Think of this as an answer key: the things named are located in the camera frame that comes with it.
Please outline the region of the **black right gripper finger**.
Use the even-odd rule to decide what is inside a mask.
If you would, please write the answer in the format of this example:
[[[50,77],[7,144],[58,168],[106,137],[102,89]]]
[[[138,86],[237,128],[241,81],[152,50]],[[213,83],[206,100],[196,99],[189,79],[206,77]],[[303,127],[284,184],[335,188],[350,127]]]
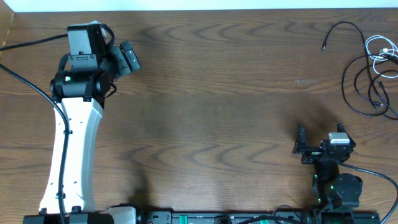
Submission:
[[[308,149],[307,137],[305,134],[305,128],[303,125],[300,125],[298,130],[298,136],[296,142],[294,144],[293,154],[303,154]]]
[[[338,138],[338,143],[339,144],[350,144],[352,146],[356,146],[356,142],[353,140],[353,138],[348,134],[348,132],[345,130],[343,124],[339,122],[336,125],[337,132],[341,133],[341,137]]]

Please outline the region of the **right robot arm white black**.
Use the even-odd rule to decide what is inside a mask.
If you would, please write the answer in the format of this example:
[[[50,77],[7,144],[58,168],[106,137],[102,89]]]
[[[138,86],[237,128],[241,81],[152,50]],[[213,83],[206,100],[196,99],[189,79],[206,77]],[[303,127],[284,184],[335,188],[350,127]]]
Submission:
[[[303,215],[305,223],[354,223],[353,210],[359,207],[363,181],[360,177],[341,173],[339,165],[350,158],[356,143],[341,123],[319,146],[309,146],[305,128],[299,126],[293,148],[302,156],[301,163],[314,166],[312,188],[318,206]]]

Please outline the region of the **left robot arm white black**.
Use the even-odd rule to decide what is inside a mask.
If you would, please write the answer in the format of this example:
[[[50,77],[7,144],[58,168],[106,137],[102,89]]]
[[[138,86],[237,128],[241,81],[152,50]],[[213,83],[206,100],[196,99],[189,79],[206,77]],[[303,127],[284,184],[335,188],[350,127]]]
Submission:
[[[94,212],[93,163],[104,101],[114,81],[141,65],[129,41],[115,45],[112,30],[98,21],[67,28],[70,53],[50,82],[56,104],[55,140],[41,214]]]

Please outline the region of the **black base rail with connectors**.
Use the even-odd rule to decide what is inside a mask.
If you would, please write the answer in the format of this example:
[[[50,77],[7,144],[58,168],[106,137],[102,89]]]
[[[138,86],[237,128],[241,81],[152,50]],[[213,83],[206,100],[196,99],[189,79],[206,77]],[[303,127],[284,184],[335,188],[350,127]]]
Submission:
[[[72,209],[64,217],[49,214],[42,208],[37,215],[26,215],[23,224],[35,223],[131,223],[131,224],[217,224],[217,223],[318,223],[308,212],[292,208],[277,207],[272,212],[175,212],[173,210],[145,211],[129,204],[109,207],[101,212],[82,212],[80,207]]]

